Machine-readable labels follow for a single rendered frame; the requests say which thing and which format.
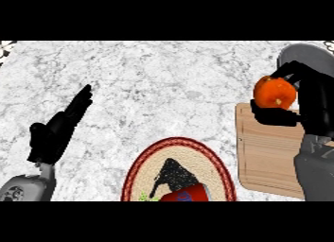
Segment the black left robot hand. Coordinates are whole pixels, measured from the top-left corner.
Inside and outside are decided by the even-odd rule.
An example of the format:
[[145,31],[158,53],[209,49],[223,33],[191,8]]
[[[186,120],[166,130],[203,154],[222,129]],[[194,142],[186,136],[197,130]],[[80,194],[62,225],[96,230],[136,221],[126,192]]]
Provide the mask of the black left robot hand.
[[53,164],[59,161],[74,128],[92,104],[90,97],[90,85],[87,84],[74,96],[65,110],[53,115],[47,123],[34,123],[30,126],[31,152],[27,158],[30,162]]

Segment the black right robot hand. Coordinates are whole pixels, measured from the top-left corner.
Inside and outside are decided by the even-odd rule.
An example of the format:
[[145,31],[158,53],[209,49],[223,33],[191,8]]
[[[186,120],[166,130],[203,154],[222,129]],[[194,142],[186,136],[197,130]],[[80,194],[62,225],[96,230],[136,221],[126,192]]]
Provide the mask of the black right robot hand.
[[271,74],[296,87],[296,101],[288,110],[260,108],[250,100],[254,118],[263,125],[294,127],[302,124],[306,134],[330,137],[334,141],[334,78],[293,60]]

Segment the orange squash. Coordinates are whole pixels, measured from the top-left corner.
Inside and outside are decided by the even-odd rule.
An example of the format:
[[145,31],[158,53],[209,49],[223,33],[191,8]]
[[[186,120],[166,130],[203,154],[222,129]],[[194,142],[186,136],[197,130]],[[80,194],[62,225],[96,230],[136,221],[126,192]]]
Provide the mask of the orange squash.
[[253,88],[253,99],[260,108],[288,110],[296,101],[296,87],[284,78],[263,76]]

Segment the grey pan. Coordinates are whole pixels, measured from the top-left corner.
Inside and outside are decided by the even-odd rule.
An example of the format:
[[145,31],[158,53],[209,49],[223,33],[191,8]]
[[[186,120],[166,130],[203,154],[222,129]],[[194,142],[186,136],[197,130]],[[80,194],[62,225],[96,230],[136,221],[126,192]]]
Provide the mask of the grey pan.
[[334,56],[319,47],[306,43],[285,46],[277,58],[277,66],[291,61],[306,64],[312,69],[334,77]]

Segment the wooden cutting board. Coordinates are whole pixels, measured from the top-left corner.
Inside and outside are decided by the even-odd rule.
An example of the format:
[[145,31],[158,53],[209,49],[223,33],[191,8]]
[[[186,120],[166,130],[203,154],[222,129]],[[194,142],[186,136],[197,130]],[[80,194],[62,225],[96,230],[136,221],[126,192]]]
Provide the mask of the wooden cutting board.
[[303,128],[262,125],[250,105],[235,106],[238,173],[244,188],[305,199],[296,178],[294,157]]

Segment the oval red-rimmed placemat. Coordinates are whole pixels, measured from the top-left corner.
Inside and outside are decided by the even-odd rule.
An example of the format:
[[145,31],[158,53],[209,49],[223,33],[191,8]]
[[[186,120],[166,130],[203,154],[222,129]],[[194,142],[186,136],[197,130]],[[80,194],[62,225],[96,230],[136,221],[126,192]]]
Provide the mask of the oval red-rimmed placemat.
[[164,194],[203,183],[210,201],[235,201],[232,178],[216,152],[186,137],[155,142],[132,164],[121,201],[160,201]]

